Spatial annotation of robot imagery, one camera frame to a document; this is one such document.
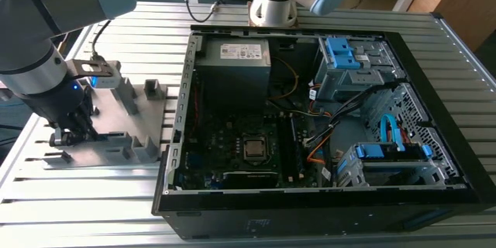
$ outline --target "blue drive bracket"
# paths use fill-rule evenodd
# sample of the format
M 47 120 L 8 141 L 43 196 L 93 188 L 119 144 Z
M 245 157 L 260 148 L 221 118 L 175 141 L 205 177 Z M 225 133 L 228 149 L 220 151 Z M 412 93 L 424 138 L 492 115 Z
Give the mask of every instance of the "blue drive bracket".
M 336 69 L 360 69 L 361 64 L 355 60 L 353 48 L 347 38 L 327 38 L 327 51 L 335 61 Z
M 355 150 L 359 158 L 384 158 L 380 145 L 359 145 Z

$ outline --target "slotted aluminum surface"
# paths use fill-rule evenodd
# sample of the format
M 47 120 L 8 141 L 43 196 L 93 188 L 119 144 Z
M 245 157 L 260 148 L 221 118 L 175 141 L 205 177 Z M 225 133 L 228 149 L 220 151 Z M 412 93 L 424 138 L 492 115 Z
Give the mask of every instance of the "slotted aluminum surface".
M 209 5 L 193 5 L 197 16 Z M 493 80 L 484 76 L 471 53 L 443 23 L 428 14 L 339 10 L 329 17 L 299 11 L 305 28 L 384 30 L 400 32 L 427 77 L 452 113 L 473 151 L 496 181 L 496 94 Z M 207 24 L 245 26 L 247 7 L 225 6 Z M 139 4 L 119 17 L 99 39 L 97 51 L 120 60 L 121 72 L 133 83 L 157 78 L 169 86 L 163 145 L 171 138 L 173 111 L 189 35 L 184 5 Z M 72 56 L 89 58 L 89 43 L 99 27 L 88 27 Z M 151 215 L 159 166 L 96 167 L 44 170 L 33 158 L 45 149 L 33 148 L 51 129 L 31 117 L 0 169 L 0 239 L 3 247 L 93 246 L 347 246 L 347 247 L 495 247 L 496 209 L 453 217 L 416 232 L 387 235 L 321 236 L 291 239 L 196 240 L 184 242 L 169 225 Z

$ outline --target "computer case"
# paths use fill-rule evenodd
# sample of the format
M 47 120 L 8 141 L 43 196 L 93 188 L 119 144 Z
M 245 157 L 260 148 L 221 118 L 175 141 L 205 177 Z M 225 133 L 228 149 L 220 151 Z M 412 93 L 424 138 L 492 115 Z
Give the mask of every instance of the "computer case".
M 495 206 L 495 184 L 400 34 L 229 26 L 192 26 L 192 31 L 152 209 L 183 239 L 403 232 Z M 263 46 L 264 60 L 252 62 L 271 70 L 269 77 L 256 74 L 252 79 L 257 105 L 239 114 L 236 106 L 216 113 L 219 107 L 205 105 L 219 101 L 205 93 L 213 87 L 204 80 L 213 78 L 215 69 L 203 75 L 201 64 L 221 60 L 223 44 L 248 43 Z M 297 88 L 279 98 L 292 89 L 293 76 Z M 339 112 L 373 85 L 388 87 L 372 92 L 331 127 L 328 143 L 315 155 L 320 159 L 307 161 L 305 150 L 315 145 L 305 140 L 328 127 L 325 112 Z M 233 102 L 247 94 L 249 90 L 232 96 Z M 265 114 L 257 118 L 261 95 Z M 228 106 L 231 97 L 223 98 L 221 106 Z M 407 151 L 389 142 L 393 124 L 383 138 L 385 114 L 407 131 Z M 248 141 L 257 142 L 247 147 Z M 264 159 L 253 163 L 247 156 Z M 435 170 L 429 181 L 421 179 L 425 172 L 419 174 L 428 170 Z M 359 184 L 344 183 L 353 171 L 361 175 Z

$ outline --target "yellow wire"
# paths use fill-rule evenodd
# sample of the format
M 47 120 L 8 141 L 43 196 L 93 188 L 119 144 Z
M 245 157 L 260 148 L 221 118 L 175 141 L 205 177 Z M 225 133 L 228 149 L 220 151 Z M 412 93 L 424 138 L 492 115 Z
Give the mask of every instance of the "yellow wire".
M 271 58 L 279 60 L 280 62 L 283 62 L 284 65 L 287 66 L 287 68 L 289 69 L 289 71 L 293 73 L 293 76 L 295 76 L 293 89 L 287 94 L 283 94 L 283 95 L 279 95 L 279 96 L 275 96 L 275 97 L 269 97 L 269 100 L 277 100 L 277 99 L 281 99 L 281 98 L 289 96 L 295 92 L 296 87 L 297 87 L 297 79 L 299 79 L 299 77 L 297 77 L 297 74 L 296 74 L 295 69 L 292 68 L 292 66 L 283 59 L 280 59 L 279 57 L 275 57 L 275 56 L 272 56 Z

